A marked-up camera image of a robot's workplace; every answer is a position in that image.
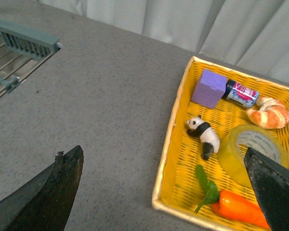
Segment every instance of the green leaf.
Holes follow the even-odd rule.
[[[209,189],[207,194],[206,194],[206,197],[200,202],[200,204],[198,205],[198,207],[196,208],[195,212],[198,213],[200,208],[203,206],[203,205],[211,205],[211,204],[214,204],[215,202],[217,202],[218,200],[216,200],[216,191],[215,189]]]
[[[200,202],[195,212],[198,213],[203,205],[210,205],[218,202],[219,192],[216,184],[213,181],[208,182],[207,174],[205,173],[202,165],[196,166],[196,177],[200,182],[201,188],[205,192],[205,198]]]
[[[199,180],[200,186],[202,188],[202,190],[204,191],[204,193],[207,193],[208,191],[208,177],[206,172],[203,169],[202,165],[197,165],[196,166],[196,177]]]

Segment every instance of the toy panda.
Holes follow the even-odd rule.
[[[208,160],[211,153],[218,152],[220,140],[208,122],[202,120],[199,115],[198,117],[191,118],[186,123],[190,128],[187,130],[188,135],[200,137],[202,142],[202,159]]]

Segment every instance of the yellow basket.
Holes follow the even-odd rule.
[[[198,115],[202,115],[202,118],[212,125],[220,140],[223,140],[234,127],[251,124],[246,110],[229,101],[220,100],[214,110],[190,102],[203,69],[238,81],[248,88],[259,91],[261,96],[280,99],[289,109],[288,87],[192,57],[185,69],[171,113],[153,190],[152,205],[155,209],[212,230],[264,231],[265,229],[254,225],[222,218],[214,214],[210,206],[203,206],[198,214],[194,213],[197,205],[204,198],[204,193],[195,176],[197,164],[203,165],[209,179],[217,184],[219,190],[233,191],[257,203],[252,189],[235,183],[223,171],[216,154],[212,154],[209,161],[202,160],[201,142],[195,138],[191,139],[186,133],[186,121]],[[282,129],[269,131],[279,139],[289,155],[289,123]]]

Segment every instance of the orange carrot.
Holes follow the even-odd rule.
[[[202,165],[196,166],[196,177],[205,193],[205,198],[195,210],[196,213],[203,205],[211,205],[213,212],[224,218],[270,228],[258,205],[233,192],[218,191],[216,184],[208,180]]]
[[[221,190],[219,201],[211,204],[214,213],[224,218],[246,222],[269,229],[261,209],[244,197]]]

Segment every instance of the purple block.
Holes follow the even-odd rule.
[[[227,78],[204,69],[192,95],[191,101],[213,109],[226,91]]]

